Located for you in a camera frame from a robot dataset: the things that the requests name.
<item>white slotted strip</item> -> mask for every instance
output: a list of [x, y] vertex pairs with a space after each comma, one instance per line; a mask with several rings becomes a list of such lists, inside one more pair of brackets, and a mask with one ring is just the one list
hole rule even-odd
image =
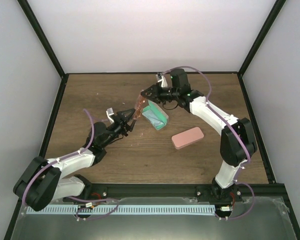
[[[113, 210], [115, 205], [99, 205], [91, 210], [83, 210], [80, 214], [103, 215]], [[72, 215], [78, 210], [78, 205], [51, 204], [41, 211], [27, 208], [26, 214], [58, 214]], [[113, 215], [201, 215], [212, 216], [215, 214], [214, 205], [119, 205]]]

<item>wooden table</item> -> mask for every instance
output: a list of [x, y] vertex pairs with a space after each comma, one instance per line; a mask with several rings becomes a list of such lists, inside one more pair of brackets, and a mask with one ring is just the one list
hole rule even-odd
[[[210, 101], [238, 118], [248, 118], [237, 75], [207, 76], [212, 84]], [[205, 79], [199, 74], [188, 74], [188, 78], [192, 89], [207, 94], [209, 89]], [[133, 108], [139, 92], [155, 82], [154, 74], [71, 74], [46, 158], [68, 154], [85, 143], [90, 122], [83, 108], [96, 119], [106, 119], [106, 109], [112, 107], [117, 112]], [[169, 123], [163, 129], [155, 130], [142, 116], [128, 137], [106, 148], [107, 154], [100, 163], [77, 174], [93, 183], [211, 183], [222, 163], [220, 136], [207, 123], [184, 109], [165, 112], [169, 115]], [[204, 138], [176, 150], [171, 137], [193, 127], [200, 127]], [[268, 183], [259, 152], [253, 155], [251, 164], [241, 172], [239, 180]]]

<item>black cable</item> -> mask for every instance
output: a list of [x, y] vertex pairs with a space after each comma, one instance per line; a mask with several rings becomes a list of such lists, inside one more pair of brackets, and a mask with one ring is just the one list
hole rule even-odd
[[116, 141], [118, 141], [118, 140], [121, 140], [121, 139], [123, 139], [124, 138], [124, 136], [122, 135], [122, 137], [120, 137], [120, 138], [118, 138], [118, 139], [115, 139], [115, 140], [113, 140], [112, 142], [110, 142], [108, 145], [110, 145], [110, 144], [113, 144], [114, 142], [116, 142]]
[[174, 108], [165, 108], [165, 104], [162, 103], [162, 107], [165, 109], [165, 110], [173, 110], [173, 109], [176, 109], [178, 107], [178, 103], [176, 104], [176, 106]]

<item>wooden tabletop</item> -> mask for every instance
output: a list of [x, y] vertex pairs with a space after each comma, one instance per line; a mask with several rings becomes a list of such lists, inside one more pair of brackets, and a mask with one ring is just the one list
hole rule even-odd
[[[237, 75], [207, 76], [212, 84], [209, 100], [238, 118], [249, 118]], [[188, 78], [192, 89], [207, 94], [209, 89], [205, 79], [198, 74], [188, 74]], [[155, 82], [154, 74], [71, 74], [46, 158], [71, 153], [85, 143], [91, 126], [84, 108], [95, 119], [107, 119], [108, 108], [113, 108], [115, 112], [133, 108], [140, 91]], [[76, 174], [93, 183], [211, 183], [223, 161], [220, 136], [203, 120], [182, 108], [165, 112], [169, 116], [167, 126], [156, 130], [142, 116], [128, 137], [106, 147], [107, 154], [100, 163], [81, 169]], [[176, 150], [171, 137], [193, 127], [200, 127], [204, 138]], [[239, 180], [268, 183], [259, 152], [252, 156], [251, 164], [241, 171]]]

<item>black metal frame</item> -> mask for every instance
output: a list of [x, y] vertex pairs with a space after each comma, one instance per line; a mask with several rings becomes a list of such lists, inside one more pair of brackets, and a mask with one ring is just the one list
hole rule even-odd
[[[65, 74], [59, 63], [48, 39], [46, 38], [35, 14], [33, 13], [27, 0], [17, 0], [24, 11], [26, 17], [28, 18], [31, 26], [33, 27], [35, 33], [37, 34], [40, 42], [42, 43], [44, 49], [46, 50], [48, 56], [50, 57], [55, 69], [61, 77], [60, 87], [55, 99], [53, 110], [48, 122], [48, 127], [46, 129], [43, 143], [39, 152], [41, 157], [44, 157], [48, 148], [50, 137], [54, 128], [54, 124], [57, 118], [58, 110], [63, 98], [63, 94], [67, 85], [68, 73]], [[265, 145], [260, 134], [260, 130], [249, 100], [248, 93], [243, 82], [243, 75], [246, 72], [248, 66], [252, 62], [255, 54], [257, 53], [261, 43], [266, 37], [268, 31], [270, 30], [272, 24], [274, 23], [276, 17], [278, 16], [281, 8], [283, 7], [286, 0], [276, 0], [273, 5], [268, 17], [266, 18], [257, 38], [255, 39], [248, 55], [246, 56], [239, 72], [237, 71], [227, 71], [227, 72], [204, 72], [205, 74], [237, 74], [239, 84], [243, 93], [245, 104], [250, 116], [250, 120], [255, 132], [255, 137], [257, 144], [259, 146], [259, 151], [263, 160], [264, 169], [267, 175], [267, 179], [270, 184], [252, 184], [251, 187], [256, 196], [269, 196], [269, 197], [282, 197], [285, 205], [289, 208], [289, 217], [292, 222], [297, 239], [300, 240], [300, 228], [294, 214], [292, 205], [289, 200], [286, 188], [284, 184], [276, 183], [274, 172], [271, 168], [271, 164], [265, 149]], [[155, 74], [156, 72], [116, 72], [116, 73], [98, 73], [98, 74]], [[73, 74], [91, 74], [91, 73], [73, 73]], [[196, 192], [199, 188], [210, 187], [210, 184], [93, 184], [92, 187], [95, 190], [102, 190], [107, 192], [108, 197], [112, 198], [127, 198], [127, 197], [197, 197]], [[245, 186], [240, 186], [240, 191], [242, 196], [251, 196], [250, 190]], [[20, 211], [21, 201], [19, 200], [16, 204], [13, 216], [11, 218], [9, 227], [7, 229], [5, 240], [9, 240], [12, 237], [12, 233], [16, 224], [18, 213]]]

